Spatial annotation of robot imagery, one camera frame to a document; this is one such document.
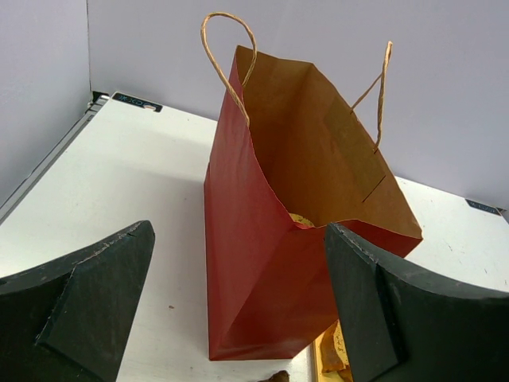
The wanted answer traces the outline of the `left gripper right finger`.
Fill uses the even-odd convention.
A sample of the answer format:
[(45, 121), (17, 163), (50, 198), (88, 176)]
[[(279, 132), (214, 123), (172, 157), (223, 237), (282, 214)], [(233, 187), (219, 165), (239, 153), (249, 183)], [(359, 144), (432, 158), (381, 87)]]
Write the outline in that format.
[(507, 380), (506, 292), (430, 271), (341, 224), (324, 244), (354, 380)]

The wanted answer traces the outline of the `orange oval bread loaf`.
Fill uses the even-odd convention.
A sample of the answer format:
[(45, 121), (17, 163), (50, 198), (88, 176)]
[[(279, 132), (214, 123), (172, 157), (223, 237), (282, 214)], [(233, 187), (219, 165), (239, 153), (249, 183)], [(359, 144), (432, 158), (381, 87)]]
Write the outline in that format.
[(313, 222), (296, 213), (290, 213), (289, 217), (299, 228), (310, 229), (315, 227)]

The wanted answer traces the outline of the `brown chocolate croissant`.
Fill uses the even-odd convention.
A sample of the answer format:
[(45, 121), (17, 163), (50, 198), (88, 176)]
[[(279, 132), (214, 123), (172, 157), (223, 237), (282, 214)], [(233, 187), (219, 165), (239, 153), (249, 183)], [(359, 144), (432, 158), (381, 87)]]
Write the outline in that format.
[(286, 370), (278, 371), (263, 382), (289, 382), (289, 373)]

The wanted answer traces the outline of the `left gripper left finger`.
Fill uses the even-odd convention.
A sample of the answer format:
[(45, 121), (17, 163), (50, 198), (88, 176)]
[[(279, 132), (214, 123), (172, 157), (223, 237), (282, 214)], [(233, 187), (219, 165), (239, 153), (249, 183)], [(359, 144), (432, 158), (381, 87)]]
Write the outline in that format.
[(1, 280), (3, 381), (114, 381), (152, 259), (138, 221)]

